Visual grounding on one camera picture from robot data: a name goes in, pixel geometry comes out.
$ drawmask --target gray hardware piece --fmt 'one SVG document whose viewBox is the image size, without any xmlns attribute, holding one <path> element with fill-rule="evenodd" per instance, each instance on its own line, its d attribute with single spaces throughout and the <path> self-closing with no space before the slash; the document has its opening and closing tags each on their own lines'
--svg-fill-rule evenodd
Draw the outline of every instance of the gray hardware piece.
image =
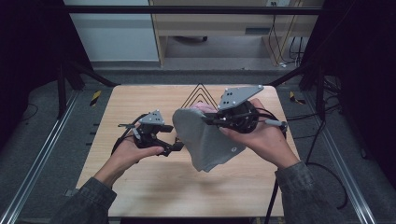
<svg viewBox="0 0 396 224">
<path fill-rule="evenodd" d="M 262 85 L 252 87 L 226 88 L 224 94 L 221 96 L 218 109 L 221 111 L 241 105 L 248 98 L 254 96 L 262 90 L 264 90 L 264 86 Z"/>
<path fill-rule="evenodd" d="M 141 124 L 153 124 L 153 125 L 163 125 L 165 121 L 163 120 L 163 116 L 161 116 L 160 110 L 154 110 L 151 113 L 148 113 L 145 117 L 139 120 Z"/>
</svg>

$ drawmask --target gray sleeve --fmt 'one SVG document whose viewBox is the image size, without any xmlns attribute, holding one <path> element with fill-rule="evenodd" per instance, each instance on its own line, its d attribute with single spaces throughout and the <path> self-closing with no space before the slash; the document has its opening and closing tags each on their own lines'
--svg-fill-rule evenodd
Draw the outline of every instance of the gray sleeve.
<svg viewBox="0 0 396 224">
<path fill-rule="evenodd" d="M 276 171 L 276 180 L 287 223 L 344 223 L 342 214 L 327 201 L 324 189 L 302 161 Z"/>
<path fill-rule="evenodd" d="M 112 189 L 91 177 L 49 223 L 107 224 L 107 212 L 116 197 Z"/>
</svg>

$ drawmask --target white wall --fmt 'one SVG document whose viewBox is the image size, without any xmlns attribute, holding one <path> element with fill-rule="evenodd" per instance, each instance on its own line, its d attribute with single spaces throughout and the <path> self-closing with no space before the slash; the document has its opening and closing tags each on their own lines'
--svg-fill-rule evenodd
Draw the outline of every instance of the white wall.
<svg viewBox="0 0 396 224">
<path fill-rule="evenodd" d="M 147 6 L 148 0 L 64 0 L 66 5 Z M 156 61 L 149 14 L 71 14 L 92 62 Z"/>
</svg>

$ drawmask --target wooden tabletop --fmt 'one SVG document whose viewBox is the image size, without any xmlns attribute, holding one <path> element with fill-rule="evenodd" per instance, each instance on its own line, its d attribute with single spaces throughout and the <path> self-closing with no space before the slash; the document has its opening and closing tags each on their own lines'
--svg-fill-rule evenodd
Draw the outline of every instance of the wooden tabletop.
<svg viewBox="0 0 396 224">
<path fill-rule="evenodd" d="M 225 88 L 244 87 L 205 85 L 218 103 Z M 160 109 L 165 124 L 172 124 L 174 112 L 181 108 L 196 86 L 156 85 L 118 86 L 108 101 L 91 151 L 78 180 L 79 189 L 110 156 L 124 128 L 141 114 Z M 205 95 L 196 101 L 205 101 Z M 265 86 L 253 96 L 279 120 L 286 120 L 276 90 Z M 173 144 L 176 133 L 159 133 L 158 138 Z M 288 130 L 288 143 L 297 151 Z M 186 148 L 169 157 L 145 158 L 125 172 L 113 186 L 118 197 L 109 210 L 110 217 L 264 217 L 275 182 L 276 167 L 249 148 L 209 173 L 197 172 Z M 280 190 L 272 212 L 283 217 Z"/>
</svg>

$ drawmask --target robotic part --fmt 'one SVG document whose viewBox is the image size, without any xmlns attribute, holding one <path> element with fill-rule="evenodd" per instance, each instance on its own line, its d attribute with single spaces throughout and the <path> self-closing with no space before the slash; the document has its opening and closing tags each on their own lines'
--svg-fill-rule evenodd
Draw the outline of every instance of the robotic part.
<svg viewBox="0 0 396 224">
<path fill-rule="evenodd" d="M 256 129 L 259 117 L 268 118 L 267 124 L 275 125 L 280 128 L 282 133 L 286 135 L 288 124 L 278 119 L 269 111 L 263 108 L 255 108 L 248 101 L 250 97 L 262 91 L 264 86 L 242 87 L 242 88 L 226 88 L 221 96 L 217 113 L 204 113 L 203 121 L 207 125 L 217 125 L 223 128 L 229 128 L 239 133 L 251 133 Z M 262 114 L 257 111 L 262 109 L 268 114 Z"/>
<path fill-rule="evenodd" d="M 138 127 L 134 126 L 137 122 L 140 123 Z M 174 128 L 171 125 L 165 125 L 165 121 L 163 120 L 160 110 L 158 109 L 151 113 L 139 116 L 131 124 L 120 124 L 119 127 L 125 127 L 127 130 L 123 136 L 117 140 L 111 154 L 114 153 L 116 148 L 126 137 L 130 137 L 126 136 L 126 134 L 131 130 L 134 133 L 134 143 L 138 148 L 163 147 L 164 151 L 158 156 L 164 155 L 167 157 L 172 151 L 180 151 L 184 147 L 184 144 L 181 142 L 176 142 L 173 145 L 170 145 L 157 138 L 157 133 L 170 133 Z"/>
</svg>

